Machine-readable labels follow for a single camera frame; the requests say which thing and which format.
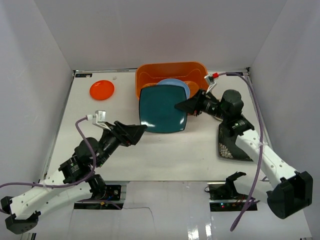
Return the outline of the blue round plate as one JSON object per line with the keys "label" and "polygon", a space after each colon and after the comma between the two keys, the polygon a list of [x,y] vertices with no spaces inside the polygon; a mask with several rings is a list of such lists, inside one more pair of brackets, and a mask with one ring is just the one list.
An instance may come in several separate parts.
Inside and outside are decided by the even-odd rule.
{"label": "blue round plate", "polygon": [[182,80],[176,78],[166,78],[157,83],[157,85],[172,85],[184,88],[186,98],[190,97],[191,91],[189,86]]}

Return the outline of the teal square plate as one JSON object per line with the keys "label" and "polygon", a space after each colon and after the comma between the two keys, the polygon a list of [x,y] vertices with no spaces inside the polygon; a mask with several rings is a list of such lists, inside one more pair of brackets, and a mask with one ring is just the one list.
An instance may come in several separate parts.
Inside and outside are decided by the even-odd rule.
{"label": "teal square plate", "polygon": [[142,88],[139,96],[139,120],[146,131],[170,134],[184,131],[186,112],[175,105],[187,99],[185,89],[176,85],[154,85]]}

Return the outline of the black floral square plate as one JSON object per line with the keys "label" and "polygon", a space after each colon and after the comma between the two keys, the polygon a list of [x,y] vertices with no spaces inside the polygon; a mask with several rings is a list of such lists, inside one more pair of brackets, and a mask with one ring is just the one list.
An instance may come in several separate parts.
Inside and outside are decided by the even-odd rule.
{"label": "black floral square plate", "polygon": [[221,123],[218,126],[218,154],[221,158],[252,162],[253,160],[239,147],[236,146],[236,136],[229,136],[227,128]]}

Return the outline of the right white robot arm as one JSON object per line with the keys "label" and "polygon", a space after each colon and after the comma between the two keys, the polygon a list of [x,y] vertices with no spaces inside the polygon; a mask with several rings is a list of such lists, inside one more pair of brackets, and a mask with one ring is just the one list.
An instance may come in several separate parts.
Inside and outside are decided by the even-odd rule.
{"label": "right white robot arm", "polygon": [[254,200],[266,203],[280,219],[310,206],[313,197],[313,178],[307,172],[299,172],[282,160],[268,145],[255,127],[243,116],[244,103],[241,94],[232,89],[226,90],[221,100],[200,89],[192,98],[175,104],[175,108],[190,115],[206,113],[210,116],[220,114],[219,128],[223,136],[230,139],[233,149],[243,151],[263,172],[268,182],[238,171],[225,180],[219,190],[225,196],[236,200],[247,196],[246,204]]}

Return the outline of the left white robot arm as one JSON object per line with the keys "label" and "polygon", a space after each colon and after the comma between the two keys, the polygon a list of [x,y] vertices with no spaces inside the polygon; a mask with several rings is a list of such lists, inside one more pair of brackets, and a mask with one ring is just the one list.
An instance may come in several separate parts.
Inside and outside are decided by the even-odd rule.
{"label": "left white robot arm", "polygon": [[120,147],[135,146],[147,126],[125,125],[119,121],[102,123],[100,139],[83,137],[72,156],[49,177],[31,183],[19,196],[1,199],[1,211],[8,215],[6,228],[20,235],[32,230],[43,218],[56,210],[82,200],[103,199],[109,186],[95,173]]}

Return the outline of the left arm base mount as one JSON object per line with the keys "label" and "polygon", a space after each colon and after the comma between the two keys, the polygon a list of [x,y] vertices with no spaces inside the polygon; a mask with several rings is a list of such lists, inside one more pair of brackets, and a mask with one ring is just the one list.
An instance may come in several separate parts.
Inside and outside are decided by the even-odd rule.
{"label": "left arm base mount", "polygon": [[107,184],[104,193],[74,204],[75,210],[121,210],[126,199],[125,184]]}

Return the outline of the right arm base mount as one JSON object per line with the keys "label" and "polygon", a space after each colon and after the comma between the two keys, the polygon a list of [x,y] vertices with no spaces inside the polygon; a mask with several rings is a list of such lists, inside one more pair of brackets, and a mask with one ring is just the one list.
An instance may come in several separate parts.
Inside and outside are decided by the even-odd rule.
{"label": "right arm base mount", "polygon": [[209,194],[209,208],[212,213],[240,212],[247,201],[247,195],[231,193],[223,181],[207,183],[204,192]]}

